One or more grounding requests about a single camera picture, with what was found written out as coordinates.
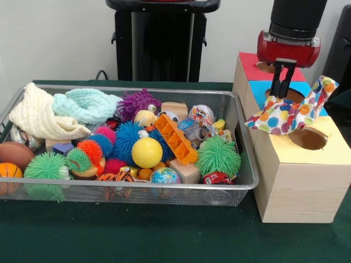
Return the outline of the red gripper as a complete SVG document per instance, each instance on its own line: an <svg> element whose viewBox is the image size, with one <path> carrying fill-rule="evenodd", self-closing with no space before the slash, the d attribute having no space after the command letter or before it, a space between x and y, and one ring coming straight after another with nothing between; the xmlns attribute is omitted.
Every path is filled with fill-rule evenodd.
<svg viewBox="0 0 351 263"><path fill-rule="evenodd" d="M258 36L257 56L261 62L274 64L274 77L270 96L284 98L288 92L296 67L312 67L321 49L321 40L314 37L308 41L289 41L261 31ZM287 68L285 79L280 82L282 67Z"/></svg>

